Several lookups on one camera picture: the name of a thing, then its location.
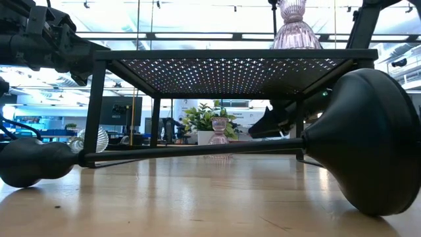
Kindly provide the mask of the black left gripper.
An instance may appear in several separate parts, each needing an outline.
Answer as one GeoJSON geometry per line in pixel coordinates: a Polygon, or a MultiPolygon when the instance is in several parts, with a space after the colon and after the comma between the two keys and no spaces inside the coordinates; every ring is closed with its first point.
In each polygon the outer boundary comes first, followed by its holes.
{"type": "Polygon", "coordinates": [[[32,70],[54,68],[70,72],[79,86],[93,74],[93,54],[111,49],[79,36],[72,36],[70,17],[56,9],[35,6],[28,17],[28,66],[32,70]]]}

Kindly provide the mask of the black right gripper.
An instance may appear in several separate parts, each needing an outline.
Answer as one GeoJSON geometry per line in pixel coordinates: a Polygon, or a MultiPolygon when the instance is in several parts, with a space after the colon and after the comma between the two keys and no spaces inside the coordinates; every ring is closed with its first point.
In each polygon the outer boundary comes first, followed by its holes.
{"type": "MultiPolygon", "coordinates": [[[[323,111],[330,102],[332,89],[325,89],[323,92],[314,94],[303,103],[303,118],[307,119],[320,111],[323,111]]],[[[284,124],[284,131],[289,132],[295,124],[297,116],[297,104],[292,103],[286,107],[287,121],[284,124]]],[[[273,138],[280,137],[279,123],[285,120],[284,109],[265,108],[263,116],[254,124],[248,133],[252,138],[273,138]]]]}

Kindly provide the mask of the pink ribbed glass candle holder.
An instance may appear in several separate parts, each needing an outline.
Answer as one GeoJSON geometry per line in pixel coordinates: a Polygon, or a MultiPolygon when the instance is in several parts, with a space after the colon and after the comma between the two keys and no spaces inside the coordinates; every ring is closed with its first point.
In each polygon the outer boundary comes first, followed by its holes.
{"type": "Polygon", "coordinates": [[[214,134],[211,136],[208,144],[209,145],[218,145],[218,144],[228,144],[228,138],[224,134],[226,129],[228,119],[224,117],[213,117],[212,121],[212,129],[214,134]]]}
{"type": "Polygon", "coordinates": [[[272,49],[322,49],[312,28],[303,20],[307,0],[277,0],[284,21],[272,49]]]}

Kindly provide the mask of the clear ribbed glass candle holder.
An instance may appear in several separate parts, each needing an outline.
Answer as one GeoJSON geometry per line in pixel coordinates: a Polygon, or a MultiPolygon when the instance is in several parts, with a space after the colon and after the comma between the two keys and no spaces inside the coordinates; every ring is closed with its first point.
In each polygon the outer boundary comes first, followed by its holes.
{"type": "MultiPolygon", "coordinates": [[[[68,146],[71,148],[72,152],[78,153],[84,148],[85,144],[85,128],[80,130],[77,136],[71,137],[68,141],[68,146]]],[[[97,133],[97,143],[96,143],[96,153],[103,152],[109,144],[109,136],[107,132],[102,128],[99,127],[97,133]]]]}

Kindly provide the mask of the long black candlestick holder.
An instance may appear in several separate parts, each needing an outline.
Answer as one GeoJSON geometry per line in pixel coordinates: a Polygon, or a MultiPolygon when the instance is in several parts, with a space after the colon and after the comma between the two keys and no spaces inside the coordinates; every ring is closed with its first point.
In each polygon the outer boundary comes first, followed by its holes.
{"type": "Polygon", "coordinates": [[[421,190],[421,122],[402,86],[371,68],[344,74],[321,117],[298,138],[104,153],[19,138],[0,149],[0,180],[26,188],[88,162],[298,149],[329,170],[349,203],[366,215],[402,213],[421,190]]]}

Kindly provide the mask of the medium black candlestick holder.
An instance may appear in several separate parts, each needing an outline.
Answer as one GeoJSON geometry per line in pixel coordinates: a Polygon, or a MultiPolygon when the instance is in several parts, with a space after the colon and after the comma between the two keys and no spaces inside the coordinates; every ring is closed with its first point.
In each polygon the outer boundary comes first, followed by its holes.
{"type": "Polygon", "coordinates": [[[271,11],[272,11],[272,25],[273,25],[273,34],[276,36],[278,32],[277,27],[277,9],[278,9],[278,0],[267,0],[268,3],[271,5],[271,11]]]}

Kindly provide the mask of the black monitor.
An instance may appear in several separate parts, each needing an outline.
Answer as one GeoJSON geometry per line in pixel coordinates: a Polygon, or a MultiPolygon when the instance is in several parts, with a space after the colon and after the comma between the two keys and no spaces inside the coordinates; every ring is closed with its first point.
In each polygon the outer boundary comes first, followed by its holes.
{"type": "Polygon", "coordinates": [[[99,124],[129,126],[134,119],[134,126],[141,124],[142,98],[106,96],[102,98],[99,124]]]}

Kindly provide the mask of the green plant in white pot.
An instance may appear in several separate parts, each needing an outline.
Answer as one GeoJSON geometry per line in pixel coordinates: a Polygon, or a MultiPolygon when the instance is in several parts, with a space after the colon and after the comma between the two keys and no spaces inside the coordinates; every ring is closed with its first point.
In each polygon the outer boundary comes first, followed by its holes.
{"type": "Polygon", "coordinates": [[[212,120],[216,117],[228,119],[224,135],[231,140],[238,139],[234,131],[237,127],[237,124],[234,123],[236,117],[230,115],[218,101],[214,102],[212,107],[206,103],[200,103],[198,107],[186,109],[185,114],[185,117],[182,119],[182,124],[185,126],[184,130],[188,134],[196,133],[199,145],[207,145],[209,143],[210,138],[214,134],[212,120]]]}

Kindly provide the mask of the black perforated metal stand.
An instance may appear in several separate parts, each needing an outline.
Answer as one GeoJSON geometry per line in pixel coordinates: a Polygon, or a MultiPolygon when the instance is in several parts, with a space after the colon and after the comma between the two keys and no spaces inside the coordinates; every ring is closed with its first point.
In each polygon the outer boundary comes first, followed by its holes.
{"type": "Polygon", "coordinates": [[[377,58],[375,49],[96,51],[84,151],[97,147],[106,71],[153,99],[153,127],[163,99],[269,99],[286,108],[302,132],[317,94],[349,71],[373,67],[377,58]]]}

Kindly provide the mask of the black aluminium table frame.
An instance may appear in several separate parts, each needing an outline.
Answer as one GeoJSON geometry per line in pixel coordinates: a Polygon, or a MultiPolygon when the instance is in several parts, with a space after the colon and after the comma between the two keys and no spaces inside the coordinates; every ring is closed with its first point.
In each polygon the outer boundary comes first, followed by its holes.
{"type": "MultiPolygon", "coordinates": [[[[13,141],[6,145],[1,151],[11,150],[13,154],[19,151],[28,151],[35,153],[41,149],[59,149],[60,146],[69,148],[68,145],[61,142],[51,142],[43,144],[38,140],[30,140],[26,138],[23,144],[20,140],[13,141]]],[[[263,151],[289,150],[303,148],[302,139],[290,140],[268,140],[262,142],[243,142],[234,144],[216,144],[216,145],[193,145],[193,146],[176,146],[176,147],[147,147],[147,146],[129,146],[119,145],[115,150],[102,153],[90,153],[84,151],[86,157],[100,158],[105,156],[143,156],[143,157],[177,157],[177,156],[193,156],[193,155],[215,155],[225,153],[254,153],[263,151]]]]}

